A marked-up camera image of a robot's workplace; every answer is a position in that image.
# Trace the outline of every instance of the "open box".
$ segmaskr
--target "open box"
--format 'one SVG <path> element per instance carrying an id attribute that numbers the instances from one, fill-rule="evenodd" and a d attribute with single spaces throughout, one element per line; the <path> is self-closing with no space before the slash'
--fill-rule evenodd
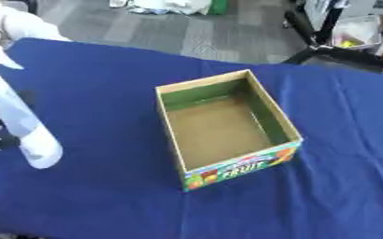
<path id="1" fill-rule="evenodd" d="M 250 70 L 156 92 L 185 191 L 288 161 L 303 141 Z"/>

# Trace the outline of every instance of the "box rim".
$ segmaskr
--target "box rim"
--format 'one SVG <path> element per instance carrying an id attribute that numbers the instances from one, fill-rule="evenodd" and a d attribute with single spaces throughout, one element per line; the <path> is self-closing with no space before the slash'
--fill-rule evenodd
<path id="1" fill-rule="evenodd" d="M 210 163 L 210 164 L 202 166 L 202 167 L 193 168 L 193 169 L 190 169 L 190 170 L 187 169 L 186 168 L 186 164 L 184 162 L 184 159 L 183 159 L 183 157 L 181 155 L 181 151 L 179 150 L 179 146 L 177 144 L 177 140 L 176 140 L 175 134 L 174 134 L 173 129 L 171 127 L 171 123 L 168 120 L 168 116 L 167 116 L 167 113 L 166 113 L 165 105 L 163 104 L 163 99 L 162 99 L 161 94 L 169 93 L 169 92 L 174 92 L 174 91 L 184 91 L 184 90 L 187 90 L 189 88 L 197 87 L 195 85 L 196 81 L 202 81 L 203 82 L 203 81 L 206 81 L 206 80 L 211 80 L 211 78 L 215 79 L 215 78 L 219 78 L 219 77 L 222 77 L 222 76 L 228 76 L 228 75 L 229 76 L 233 76 L 233 75 L 239 76 L 240 74 L 242 74 L 243 77 L 246 77 L 250 82 L 252 82 L 251 88 L 253 88 L 253 90 L 258 89 L 258 90 L 260 90 L 262 92 L 262 94 L 264 94 L 266 96 L 267 100 L 272 103 L 274 110 L 281 116 L 282 120 L 277 118 L 277 121 L 280 123 L 280 126 L 283 127 L 282 123 L 288 124 L 290 126 L 291 132 L 293 133 L 295 138 L 293 140 L 290 140 L 289 142 L 286 142 L 286 143 L 283 143 L 283 144 L 280 144 L 280 145 L 275 145 L 275 146 L 271 146 L 269 148 L 263 148 L 263 149 L 260 149 L 260 150 L 257 150 L 257 151 L 252 151 L 252 152 L 247 153 L 245 155 L 237 156 L 237 157 L 234 157 L 234 158 L 231 158 L 231 159 L 225 159 L 225 160 L 219 161 L 219 162 Z M 231 78 L 227 78 L 227 79 L 224 79 L 224 80 L 219 80 L 219 81 L 215 80 L 215 82 L 209 82 L 207 84 L 197 84 L 197 85 L 198 86 L 208 86 L 208 85 L 218 84 L 220 82 L 226 82 L 226 81 L 232 81 L 232 80 L 238 80 L 238 79 L 239 78 L 237 78 L 237 77 L 231 77 Z M 180 89 L 180 90 L 171 89 L 171 88 L 175 88 L 176 86 L 183 86 L 184 89 Z M 234 161 L 234 160 L 236 160 L 238 158 L 243 158 L 243 157 L 252 155 L 254 153 L 262 152 L 262 151 L 265 151 L 265 150 L 268 150 L 268 149 L 271 149 L 271 148 L 280 148 L 280 147 L 283 147 L 283 146 L 285 146 L 287 144 L 291 144 L 291 143 L 300 143 L 301 144 L 304 141 L 303 137 L 300 135 L 300 133 L 298 132 L 296 127 L 293 125 L 293 123 L 289 120 L 289 118 L 286 115 L 286 113 L 283 112 L 283 110 L 280 108 L 280 106 L 277 104 L 277 102 L 271 97 L 271 95 L 267 92 L 267 90 L 264 88 L 264 86 L 257 80 L 257 77 L 255 77 L 255 75 L 252 73 L 252 71 L 250 69 L 233 71 L 233 72 L 229 72 L 229 73 L 225 73 L 225 74 L 220 74 L 220 75 L 215 75 L 215 76 L 211 76 L 211 77 L 196 78 L 196 79 L 191 79 L 191 80 L 187 80 L 187 81 L 181 81 L 181 82 L 172 83 L 172 84 L 168 84 L 168 85 L 157 86 L 155 88 L 155 90 L 157 92 L 157 98 L 158 98 L 159 104 L 161 105 L 161 108 L 162 108 L 162 113 L 163 113 L 163 117 L 164 117 L 164 123 L 167 125 L 168 131 L 170 133 L 170 137 L 171 137 L 170 140 L 174 141 L 173 145 L 174 145 L 175 151 L 177 153 L 177 159 L 180 161 L 181 168 L 183 170 L 183 175 L 184 176 L 187 173 L 189 173 L 189 172 L 192 172 L 192 171 L 195 171 L 195 170 L 197 171 L 199 169 L 203 169 L 203 168 L 211 166 L 211 165 L 216 165 L 218 163 L 226 163 L 226 162 L 229 162 L 229 161 L 232 162 L 232 161 Z M 258 91 L 255 91 L 255 92 L 257 93 L 257 95 L 259 97 L 261 97 L 261 94 Z"/>

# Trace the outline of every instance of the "floor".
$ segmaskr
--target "floor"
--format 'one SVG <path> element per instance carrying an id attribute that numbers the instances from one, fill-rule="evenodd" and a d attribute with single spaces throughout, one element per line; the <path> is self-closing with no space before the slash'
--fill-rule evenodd
<path id="1" fill-rule="evenodd" d="M 287 0 L 229 0 L 222 16 L 137 15 L 108 0 L 39 0 L 40 17 L 81 42 L 156 49 L 209 60 L 278 63 L 303 48 L 282 28 Z"/>

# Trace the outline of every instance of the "yellow object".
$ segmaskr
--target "yellow object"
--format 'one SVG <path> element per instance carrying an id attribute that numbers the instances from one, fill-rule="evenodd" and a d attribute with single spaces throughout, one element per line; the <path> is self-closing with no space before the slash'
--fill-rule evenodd
<path id="1" fill-rule="evenodd" d="M 356 46 L 356 44 L 352 41 L 343 41 L 343 44 L 341 44 L 343 49 L 352 48 L 354 46 Z"/>

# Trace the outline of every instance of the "blue fabric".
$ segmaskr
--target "blue fabric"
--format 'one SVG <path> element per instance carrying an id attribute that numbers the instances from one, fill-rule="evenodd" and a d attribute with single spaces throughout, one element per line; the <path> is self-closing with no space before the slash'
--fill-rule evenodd
<path id="1" fill-rule="evenodd" d="M 383 76 L 27 39 L 0 68 L 64 145 L 0 152 L 0 231 L 63 239 L 383 239 Z M 288 163 L 183 193 L 154 87 L 250 68 L 305 142 Z"/>

